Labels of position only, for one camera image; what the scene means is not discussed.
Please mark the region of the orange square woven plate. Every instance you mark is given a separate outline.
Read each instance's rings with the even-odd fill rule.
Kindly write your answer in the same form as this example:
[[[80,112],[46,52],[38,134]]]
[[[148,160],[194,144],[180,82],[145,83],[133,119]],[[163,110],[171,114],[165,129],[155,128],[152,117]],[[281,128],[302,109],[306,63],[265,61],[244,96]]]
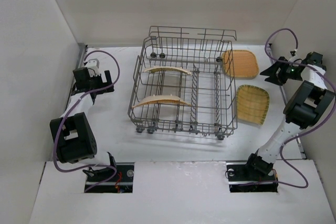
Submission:
[[[224,73],[229,77],[253,79],[259,74],[257,58],[249,50],[222,53]]]

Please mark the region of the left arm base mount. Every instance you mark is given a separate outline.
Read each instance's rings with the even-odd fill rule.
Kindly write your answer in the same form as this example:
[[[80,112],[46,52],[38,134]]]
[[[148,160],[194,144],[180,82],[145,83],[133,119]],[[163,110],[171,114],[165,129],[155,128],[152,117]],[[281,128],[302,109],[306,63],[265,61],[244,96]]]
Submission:
[[[116,169],[116,174],[109,168],[83,170],[87,176],[84,193],[132,193],[134,163],[117,163]]]

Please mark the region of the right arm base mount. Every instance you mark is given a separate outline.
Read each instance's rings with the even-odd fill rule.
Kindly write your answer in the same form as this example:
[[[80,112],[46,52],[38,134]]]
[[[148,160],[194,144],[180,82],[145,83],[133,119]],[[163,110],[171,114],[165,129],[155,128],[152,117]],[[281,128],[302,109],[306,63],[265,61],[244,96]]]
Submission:
[[[277,173],[272,169],[267,175],[250,170],[245,163],[227,163],[225,177],[231,193],[277,193]]]

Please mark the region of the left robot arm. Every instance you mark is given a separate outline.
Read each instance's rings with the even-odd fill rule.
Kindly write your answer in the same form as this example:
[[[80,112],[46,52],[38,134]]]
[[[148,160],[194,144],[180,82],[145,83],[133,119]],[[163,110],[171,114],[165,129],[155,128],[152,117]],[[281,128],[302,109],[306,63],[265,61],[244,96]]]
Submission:
[[[73,71],[73,85],[69,104],[65,112],[50,121],[50,131],[54,141],[53,163],[55,168],[63,173],[89,168],[89,176],[95,176],[100,171],[117,173],[113,156],[106,152],[98,154],[97,142],[88,121],[89,109],[95,104],[100,94],[114,91],[114,82],[109,70],[104,71],[106,81],[103,81],[98,68],[82,67]]]

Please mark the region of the yellow rectangular bamboo mat plate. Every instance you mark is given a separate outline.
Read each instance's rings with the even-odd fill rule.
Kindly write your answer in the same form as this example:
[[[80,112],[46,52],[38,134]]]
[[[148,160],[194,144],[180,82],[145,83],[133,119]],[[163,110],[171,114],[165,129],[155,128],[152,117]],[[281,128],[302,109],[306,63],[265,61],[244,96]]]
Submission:
[[[151,68],[146,68],[143,70],[144,73],[155,73],[155,72],[160,72],[160,71],[175,71],[175,72],[181,72],[186,75],[192,75],[191,71],[188,71],[183,68],[178,68],[178,67],[167,67],[167,66],[156,66],[156,67],[151,67]]]

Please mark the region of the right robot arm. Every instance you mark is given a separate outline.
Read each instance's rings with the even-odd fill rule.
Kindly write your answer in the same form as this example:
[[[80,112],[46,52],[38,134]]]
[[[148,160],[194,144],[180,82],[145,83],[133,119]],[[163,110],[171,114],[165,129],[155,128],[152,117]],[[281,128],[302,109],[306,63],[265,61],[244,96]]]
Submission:
[[[280,57],[271,67],[260,73],[267,77],[265,81],[278,86],[284,85],[288,79],[302,83],[286,104],[284,118],[277,130],[263,146],[249,156],[245,165],[249,172],[268,175],[285,141],[314,126],[332,102],[334,92],[328,90],[322,78],[327,69],[322,63],[322,57],[317,52],[307,54],[300,62]]]

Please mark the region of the orange fish-shaped woven plate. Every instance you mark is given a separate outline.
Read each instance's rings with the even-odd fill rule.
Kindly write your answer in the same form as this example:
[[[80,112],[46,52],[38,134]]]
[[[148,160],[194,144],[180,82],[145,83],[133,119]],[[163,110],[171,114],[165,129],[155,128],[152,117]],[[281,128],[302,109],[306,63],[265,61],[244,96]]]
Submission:
[[[152,95],[145,97],[138,104],[133,105],[132,108],[134,109],[140,106],[150,104],[179,104],[185,106],[192,106],[190,103],[185,102],[180,97],[170,94],[170,95]]]

